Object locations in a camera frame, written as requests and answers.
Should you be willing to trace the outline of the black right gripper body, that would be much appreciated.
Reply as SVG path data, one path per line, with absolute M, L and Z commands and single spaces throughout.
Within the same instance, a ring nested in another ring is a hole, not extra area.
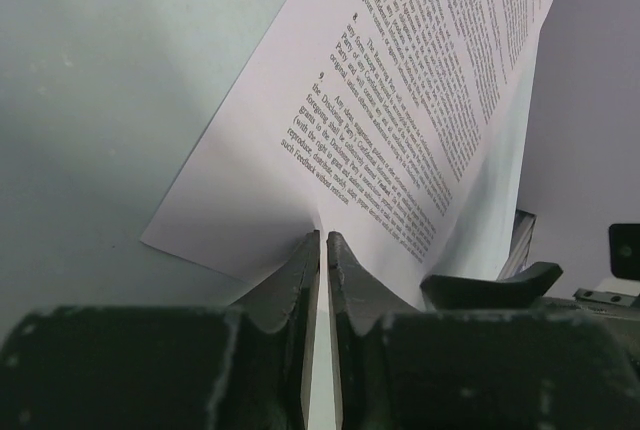
M 550 308 L 577 310 L 608 320 L 639 319 L 639 224 L 608 229 L 611 277 L 596 289 L 578 288 L 569 299 L 544 297 Z

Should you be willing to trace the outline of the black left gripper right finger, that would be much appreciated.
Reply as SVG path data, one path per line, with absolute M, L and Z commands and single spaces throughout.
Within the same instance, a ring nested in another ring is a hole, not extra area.
M 639 319 L 420 311 L 327 241 L 341 429 L 635 429 Z

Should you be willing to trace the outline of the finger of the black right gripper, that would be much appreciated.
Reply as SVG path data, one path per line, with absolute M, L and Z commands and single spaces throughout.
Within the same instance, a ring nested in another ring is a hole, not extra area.
M 420 287 L 438 310 L 527 309 L 563 275 L 556 263 L 536 262 L 506 279 L 489 281 L 429 275 Z

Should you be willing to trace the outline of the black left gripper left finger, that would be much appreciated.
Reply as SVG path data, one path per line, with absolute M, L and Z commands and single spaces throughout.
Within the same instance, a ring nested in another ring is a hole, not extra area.
M 5 429 L 304 429 L 320 235 L 232 305 L 58 306 L 1 347 Z

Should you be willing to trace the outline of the text printed paper sheet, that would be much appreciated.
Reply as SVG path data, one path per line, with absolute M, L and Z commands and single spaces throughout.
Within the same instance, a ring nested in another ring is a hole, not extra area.
M 422 306 L 553 0 L 286 0 L 142 235 L 257 283 L 312 229 Z

